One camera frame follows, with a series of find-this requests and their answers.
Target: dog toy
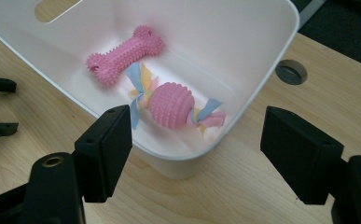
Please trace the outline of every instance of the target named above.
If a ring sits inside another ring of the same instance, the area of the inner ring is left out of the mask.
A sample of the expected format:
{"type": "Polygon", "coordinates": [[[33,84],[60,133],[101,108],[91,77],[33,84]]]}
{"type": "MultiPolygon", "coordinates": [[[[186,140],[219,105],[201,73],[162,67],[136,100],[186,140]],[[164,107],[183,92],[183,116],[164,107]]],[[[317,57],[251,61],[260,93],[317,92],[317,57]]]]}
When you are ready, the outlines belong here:
{"type": "Polygon", "coordinates": [[[120,73],[131,63],[147,55],[158,55],[163,48],[162,39],[153,34],[150,27],[141,25],[130,39],[106,54],[91,54],[86,65],[101,83],[110,86],[118,81],[120,73]]]}
{"type": "Polygon", "coordinates": [[[198,127],[204,133],[206,128],[223,125],[226,114],[213,112],[221,106],[221,102],[209,99],[205,108],[199,110],[194,106],[195,99],[187,87],[173,82],[158,86],[158,79],[151,80],[151,73],[142,63],[131,64],[125,73],[135,87],[130,91],[130,96],[134,98],[131,103],[133,129],[136,129],[139,120],[136,102],[143,108],[149,108],[152,119],[169,129],[187,124],[198,127]]]}

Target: textured pink ball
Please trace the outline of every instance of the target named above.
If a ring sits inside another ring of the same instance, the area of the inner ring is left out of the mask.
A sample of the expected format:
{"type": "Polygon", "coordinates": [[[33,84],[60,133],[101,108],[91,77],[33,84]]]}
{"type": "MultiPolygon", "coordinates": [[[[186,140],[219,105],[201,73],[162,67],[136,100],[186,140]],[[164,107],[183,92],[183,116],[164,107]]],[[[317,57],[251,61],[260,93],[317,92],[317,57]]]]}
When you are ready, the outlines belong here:
{"type": "Polygon", "coordinates": [[[194,105],[194,97],[187,87],[167,82],[154,91],[149,108],[153,120],[163,127],[176,129],[186,124],[194,105]]]}

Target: pink bone toy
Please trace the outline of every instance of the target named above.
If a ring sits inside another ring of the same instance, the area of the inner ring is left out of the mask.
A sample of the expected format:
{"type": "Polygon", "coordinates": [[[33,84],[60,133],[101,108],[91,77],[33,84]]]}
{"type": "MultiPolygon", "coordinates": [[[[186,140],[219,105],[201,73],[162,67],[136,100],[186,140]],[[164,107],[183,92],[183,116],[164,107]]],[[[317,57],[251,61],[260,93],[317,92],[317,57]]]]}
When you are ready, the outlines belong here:
{"type": "Polygon", "coordinates": [[[106,54],[91,54],[86,64],[101,83],[110,86],[117,82],[119,74],[130,64],[146,55],[158,55],[163,48],[162,39],[154,35],[151,28],[141,25],[136,27],[130,39],[115,49],[106,54]]]}

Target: wooden desk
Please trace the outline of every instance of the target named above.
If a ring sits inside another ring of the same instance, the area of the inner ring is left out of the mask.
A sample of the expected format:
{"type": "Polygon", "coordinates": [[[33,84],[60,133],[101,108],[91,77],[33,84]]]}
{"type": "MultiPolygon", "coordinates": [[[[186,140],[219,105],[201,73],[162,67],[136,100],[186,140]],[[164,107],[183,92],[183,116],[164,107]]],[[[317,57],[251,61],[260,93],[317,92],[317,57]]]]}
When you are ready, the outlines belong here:
{"type": "MultiPolygon", "coordinates": [[[[361,155],[361,64],[297,35],[284,56],[304,64],[300,86],[272,74],[233,130],[187,180],[162,177],[131,153],[114,196],[85,203],[89,223],[331,223],[325,206],[304,205],[259,150],[267,105],[291,110],[361,155]]],[[[0,194],[28,181],[32,164],[74,150],[94,118],[59,93],[0,42],[0,77],[18,83],[0,92],[0,121],[19,131],[0,138],[0,194]]]]}

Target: white plastic bin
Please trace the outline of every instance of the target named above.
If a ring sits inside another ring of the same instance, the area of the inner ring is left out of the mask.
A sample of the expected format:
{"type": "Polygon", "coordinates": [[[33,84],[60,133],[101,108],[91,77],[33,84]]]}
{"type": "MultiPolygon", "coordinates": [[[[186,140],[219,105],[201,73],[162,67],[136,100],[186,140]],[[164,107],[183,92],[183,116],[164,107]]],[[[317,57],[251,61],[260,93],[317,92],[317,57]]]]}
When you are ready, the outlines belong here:
{"type": "Polygon", "coordinates": [[[170,178],[198,170],[255,98],[299,27],[288,0],[82,0],[49,23],[35,17],[38,3],[0,0],[0,39],[93,116],[129,104],[133,86],[122,76],[115,87],[103,87],[86,68],[87,57],[117,46],[140,24],[152,27],[166,44],[159,57],[141,60],[160,84],[187,86],[198,107],[209,97],[223,102],[224,126],[204,135],[189,127],[160,127],[141,110],[135,150],[170,178]]]}

